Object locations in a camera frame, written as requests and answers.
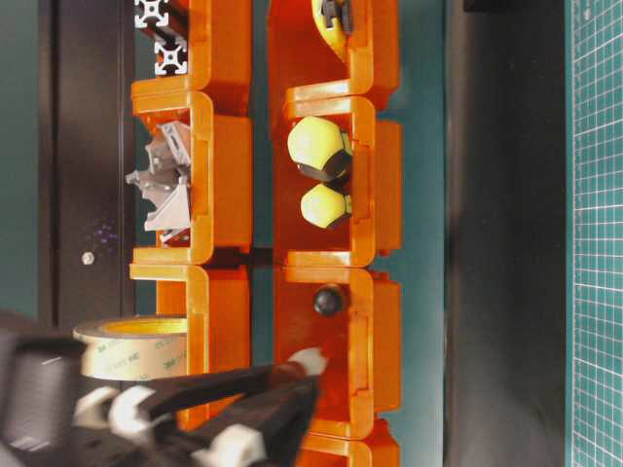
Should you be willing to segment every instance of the black panel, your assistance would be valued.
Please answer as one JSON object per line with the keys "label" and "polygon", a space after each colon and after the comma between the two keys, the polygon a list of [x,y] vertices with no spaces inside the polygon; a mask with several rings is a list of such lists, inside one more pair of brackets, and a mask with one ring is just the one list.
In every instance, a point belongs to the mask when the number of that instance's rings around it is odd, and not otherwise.
{"label": "black panel", "polygon": [[506,0],[463,0],[467,12],[491,12],[501,8]]}
{"label": "black panel", "polygon": [[[52,59],[41,70],[51,88],[41,98],[50,105],[42,116],[52,120],[42,118],[41,126],[51,143],[49,152],[42,144],[50,211],[41,244],[53,252],[42,255],[42,274],[50,271],[45,280],[52,285],[42,282],[41,306],[61,329],[71,329],[133,314],[133,191],[123,183],[133,168],[133,3],[41,0],[40,6],[43,18],[46,9],[54,12],[46,22]],[[95,256],[91,266],[83,265],[85,252]]]}
{"label": "black panel", "polygon": [[56,8],[39,1],[39,321],[55,323],[55,38]]}
{"label": "black panel", "polygon": [[564,1],[448,24],[446,464],[564,464]]}

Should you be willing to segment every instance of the black knob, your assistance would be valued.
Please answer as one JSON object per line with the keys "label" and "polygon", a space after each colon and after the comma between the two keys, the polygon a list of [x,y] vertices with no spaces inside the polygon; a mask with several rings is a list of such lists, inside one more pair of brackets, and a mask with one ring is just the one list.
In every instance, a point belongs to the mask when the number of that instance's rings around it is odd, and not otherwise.
{"label": "black knob", "polygon": [[339,285],[323,285],[313,294],[313,309],[321,316],[335,316],[342,311],[345,301]]}

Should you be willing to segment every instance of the grid lines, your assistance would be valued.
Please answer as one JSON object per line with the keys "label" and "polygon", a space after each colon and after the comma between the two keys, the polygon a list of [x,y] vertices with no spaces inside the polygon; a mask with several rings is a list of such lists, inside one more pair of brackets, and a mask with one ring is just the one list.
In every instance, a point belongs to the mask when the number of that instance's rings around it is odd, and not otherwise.
{"label": "grid lines", "polygon": [[571,465],[623,467],[623,0],[571,2]]}

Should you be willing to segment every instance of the gray metal part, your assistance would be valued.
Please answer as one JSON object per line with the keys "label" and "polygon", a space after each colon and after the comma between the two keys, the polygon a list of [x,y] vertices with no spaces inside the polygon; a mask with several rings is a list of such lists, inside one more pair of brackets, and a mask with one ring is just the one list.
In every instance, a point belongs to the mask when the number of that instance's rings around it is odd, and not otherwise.
{"label": "gray metal part", "polygon": [[145,231],[189,229],[191,227],[190,203],[186,177],[180,177],[175,191],[159,208],[147,214]]}
{"label": "gray metal part", "polygon": [[151,143],[145,146],[149,157],[149,171],[156,175],[167,170],[171,171],[177,166],[177,160],[171,152],[165,137],[159,132],[154,136]]}
{"label": "gray metal part", "polygon": [[150,18],[157,21],[158,27],[168,26],[168,13],[161,13],[163,3],[168,3],[168,0],[134,0],[134,6],[143,5],[143,15],[134,16],[134,27],[137,29],[147,27],[147,19]]}
{"label": "gray metal part", "polygon": [[126,175],[126,181],[136,185],[143,195],[143,199],[149,199],[158,208],[174,191],[177,186],[177,173],[170,170],[156,175],[148,170],[138,171]]}
{"label": "gray metal part", "polygon": [[181,122],[170,122],[160,125],[163,137],[178,164],[191,164],[191,129]]}
{"label": "gray metal part", "polygon": [[174,73],[176,75],[185,75],[188,73],[188,61],[182,60],[181,58],[181,53],[185,53],[187,50],[186,41],[179,37],[175,49],[168,49],[166,45],[155,42],[154,53],[163,55],[163,62],[157,62],[154,65],[156,76],[166,76],[166,68],[168,66],[174,67]]}
{"label": "gray metal part", "polygon": [[85,266],[91,266],[95,262],[95,255],[92,251],[85,251],[82,255],[82,264]]}
{"label": "gray metal part", "polygon": [[177,172],[179,173],[180,177],[186,177],[187,180],[190,180],[191,178],[191,167],[190,166],[178,165]]}
{"label": "gray metal part", "polygon": [[165,233],[160,235],[160,241],[162,243],[167,243],[169,240],[171,240],[172,238],[175,238],[176,236],[180,235],[185,230],[186,229],[173,229],[173,230],[167,231],[167,232],[165,232]]}

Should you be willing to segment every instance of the dark teal background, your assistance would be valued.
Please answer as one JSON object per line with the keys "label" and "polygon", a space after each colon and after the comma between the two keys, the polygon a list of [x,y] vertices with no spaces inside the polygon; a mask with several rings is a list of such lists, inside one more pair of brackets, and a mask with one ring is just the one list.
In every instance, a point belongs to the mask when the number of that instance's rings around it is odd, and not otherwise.
{"label": "dark teal background", "polygon": [[401,445],[403,467],[443,463],[443,5],[401,0],[402,85],[382,114],[404,131],[403,248],[374,264],[402,283],[402,410],[385,418]]}
{"label": "dark teal background", "polygon": [[37,2],[0,15],[0,306],[37,314]]}

